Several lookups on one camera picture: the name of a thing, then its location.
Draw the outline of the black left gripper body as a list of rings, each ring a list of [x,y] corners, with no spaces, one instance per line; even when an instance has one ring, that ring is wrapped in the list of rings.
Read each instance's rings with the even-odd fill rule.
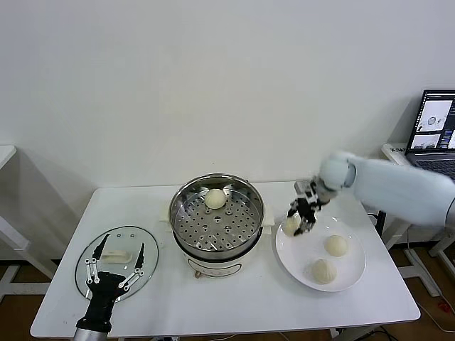
[[[97,273],[98,283],[88,285],[92,292],[92,298],[88,305],[85,315],[78,320],[76,328],[84,330],[111,330],[110,318],[115,301],[118,297],[126,293],[119,284],[126,277],[120,274],[100,271]]]

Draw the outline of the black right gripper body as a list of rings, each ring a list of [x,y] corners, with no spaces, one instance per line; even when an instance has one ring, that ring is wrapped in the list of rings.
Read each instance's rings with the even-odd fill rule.
[[[299,216],[304,223],[315,223],[316,213],[322,208],[317,196],[299,198]]]

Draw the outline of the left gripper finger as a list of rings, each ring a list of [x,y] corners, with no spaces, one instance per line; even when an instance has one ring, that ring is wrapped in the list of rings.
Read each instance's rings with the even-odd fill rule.
[[[134,270],[119,284],[120,289],[129,290],[131,286],[133,286],[144,275],[144,272],[142,271],[142,266],[144,264],[144,248],[145,243],[142,243],[141,249],[136,259]]]
[[[95,247],[92,256],[89,259],[85,260],[85,269],[87,280],[86,284],[98,284],[100,282],[100,278],[98,276],[98,268],[97,264],[98,261],[101,259],[102,252],[104,250],[105,244],[107,239],[109,238],[109,234],[106,234],[102,241]]]

